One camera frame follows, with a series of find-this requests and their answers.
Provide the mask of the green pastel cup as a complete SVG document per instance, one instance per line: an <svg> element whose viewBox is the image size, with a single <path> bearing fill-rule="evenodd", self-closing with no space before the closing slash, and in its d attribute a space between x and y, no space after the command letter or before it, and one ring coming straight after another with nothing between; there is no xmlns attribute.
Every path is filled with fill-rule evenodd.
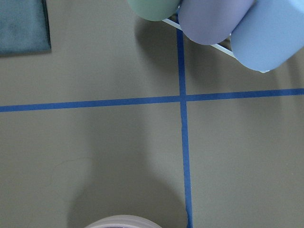
<svg viewBox="0 0 304 228"><path fill-rule="evenodd" d="M128 0L130 8L134 13L146 20L161 21L172 16L180 0Z"/></svg>

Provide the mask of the dark folded cloth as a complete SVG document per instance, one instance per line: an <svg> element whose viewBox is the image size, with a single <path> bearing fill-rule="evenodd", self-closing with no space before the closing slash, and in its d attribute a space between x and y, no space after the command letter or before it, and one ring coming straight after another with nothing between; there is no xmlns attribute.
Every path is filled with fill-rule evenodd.
<svg viewBox="0 0 304 228"><path fill-rule="evenodd" d="M47 2L0 2L0 54L20 55L51 50Z"/></svg>

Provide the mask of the pink bowl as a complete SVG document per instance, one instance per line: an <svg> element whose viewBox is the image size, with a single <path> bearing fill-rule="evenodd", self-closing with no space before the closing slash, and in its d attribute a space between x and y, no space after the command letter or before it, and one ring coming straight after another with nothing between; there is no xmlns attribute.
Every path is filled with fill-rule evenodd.
<svg viewBox="0 0 304 228"><path fill-rule="evenodd" d="M85 228L161 228L161 226L139 216L116 215L100 219Z"/></svg>

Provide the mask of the blue pastel cup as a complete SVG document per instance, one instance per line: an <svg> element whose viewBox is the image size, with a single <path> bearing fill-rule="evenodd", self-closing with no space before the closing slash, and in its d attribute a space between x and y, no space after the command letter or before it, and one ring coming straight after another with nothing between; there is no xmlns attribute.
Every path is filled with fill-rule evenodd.
<svg viewBox="0 0 304 228"><path fill-rule="evenodd" d="M235 58L255 71L270 71L304 46L302 0L258 0L230 38Z"/></svg>

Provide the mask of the white cup rack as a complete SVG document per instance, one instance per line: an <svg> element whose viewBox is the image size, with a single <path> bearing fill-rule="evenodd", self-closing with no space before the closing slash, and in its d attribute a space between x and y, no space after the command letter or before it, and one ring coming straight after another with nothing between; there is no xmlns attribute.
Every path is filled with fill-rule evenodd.
<svg viewBox="0 0 304 228"><path fill-rule="evenodd" d="M175 13L173 15L171 15L170 17L163 19L162 22L174 27L175 29L182 31L182 28L179 24L179 11L180 11L180 6L178 6L177 10L175 11ZM230 36L228 36L228 38L226 38L224 41L221 41L220 43L217 44L211 44L209 46L219 50L220 52L234 58L237 59L234 55L234 53L232 52L231 49L231 45L230 45Z"/></svg>

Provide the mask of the purple pastel cup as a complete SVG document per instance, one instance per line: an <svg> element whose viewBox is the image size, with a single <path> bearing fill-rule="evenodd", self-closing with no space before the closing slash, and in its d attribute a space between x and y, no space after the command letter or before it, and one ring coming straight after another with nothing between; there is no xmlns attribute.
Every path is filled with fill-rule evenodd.
<svg viewBox="0 0 304 228"><path fill-rule="evenodd" d="M217 44L231 34L253 3L252 0L183 0L179 25L190 40L201 45Z"/></svg>

